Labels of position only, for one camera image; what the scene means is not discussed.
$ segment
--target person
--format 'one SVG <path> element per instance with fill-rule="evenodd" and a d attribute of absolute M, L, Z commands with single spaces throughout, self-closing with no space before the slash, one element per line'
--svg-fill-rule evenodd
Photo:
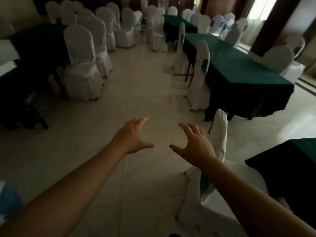
<path fill-rule="evenodd" d="M 31 201 L 15 217 L 0 227 L 1 237 L 67 236 L 84 215 L 105 180 L 128 154 L 153 148 L 139 133 L 148 118 L 125 123 L 113 139 L 93 158 L 69 173 Z M 203 131 L 193 124 L 182 124 L 188 143 L 170 148 L 201 169 L 219 191 L 252 237 L 313 236 L 316 231 L 268 195 L 234 175 L 213 150 Z"/>

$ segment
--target dark tablecloth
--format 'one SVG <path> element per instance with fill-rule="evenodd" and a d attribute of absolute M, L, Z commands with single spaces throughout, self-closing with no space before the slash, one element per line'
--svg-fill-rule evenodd
<path fill-rule="evenodd" d="M 316 229 L 316 138 L 288 140 L 245 163 L 259 171 L 271 197 L 284 197 L 293 213 Z"/>
<path fill-rule="evenodd" d="M 183 50 L 190 63 L 195 63 L 196 45 L 201 40 L 210 49 L 205 81 L 211 99 L 205 121 L 213 120 L 217 109 L 247 119 L 285 109 L 294 85 L 213 35 L 185 34 Z"/>
<path fill-rule="evenodd" d="M 181 16 L 164 15 L 165 23 L 163 26 L 163 31 L 166 35 L 166 42 L 176 41 L 179 39 L 179 27 L 182 22 L 185 24 L 185 32 L 197 33 L 198 28 L 189 23 L 187 20 L 183 19 Z"/>
<path fill-rule="evenodd" d="M 8 37 L 20 59 L 14 61 L 16 68 L 0 77 L 0 123 L 11 119 L 30 93 L 44 91 L 47 78 L 68 59 L 64 29 L 40 24 Z"/>

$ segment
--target hand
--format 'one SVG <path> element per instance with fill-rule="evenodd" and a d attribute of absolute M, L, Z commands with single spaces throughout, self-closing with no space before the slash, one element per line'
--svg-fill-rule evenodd
<path fill-rule="evenodd" d="M 110 144 L 116 145 L 116 147 L 124 150 L 124 154 L 132 154 L 142 149 L 153 148 L 153 143 L 143 142 L 139 137 L 139 132 L 144 123 L 149 117 L 141 119 L 132 119 L 125 123 L 125 125 L 118 130 L 113 136 Z"/>
<path fill-rule="evenodd" d="M 201 129 L 193 124 L 179 123 L 179 126 L 184 130 L 188 144 L 184 149 L 170 145 L 174 152 L 199 169 L 202 169 L 209 159 L 217 159 L 212 144 Z"/>

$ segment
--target marble floor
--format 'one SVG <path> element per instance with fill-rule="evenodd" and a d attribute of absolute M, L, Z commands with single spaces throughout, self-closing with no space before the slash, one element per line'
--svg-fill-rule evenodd
<path fill-rule="evenodd" d="M 154 149 L 127 156 L 106 181 L 71 236 L 206 236 L 174 220 L 185 196 L 190 165 L 169 149 L 184 147 L 179 122 L 207 130 L 204 112 L 191 112 L 183 76 L 173 76 L 175 53 L 142 44 L 109 53 L 113 72 L 97 101 L 52 96 L 35 101 L 49 125 L 29 131 L 0 127 L 0 179 L 11 182 L 25 203 L 96 154 L 126 120 L 150 116 L 141 136 Z M 316 97 L 295 86 L 284 111 L 228 124 L 226 158 L 243 163 L 291 138 L 316 137 Z"/>

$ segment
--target person's right arm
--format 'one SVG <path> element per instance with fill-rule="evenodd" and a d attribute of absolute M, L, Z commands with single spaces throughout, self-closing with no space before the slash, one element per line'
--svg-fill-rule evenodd
<path fill-rule="evenodd" d="M 220 162 L 196 125 L 179 125 L 188 138 L 187 147 L 170 148 L 207 175 L 250 237 L 316 236 L 316 230 Z"/>

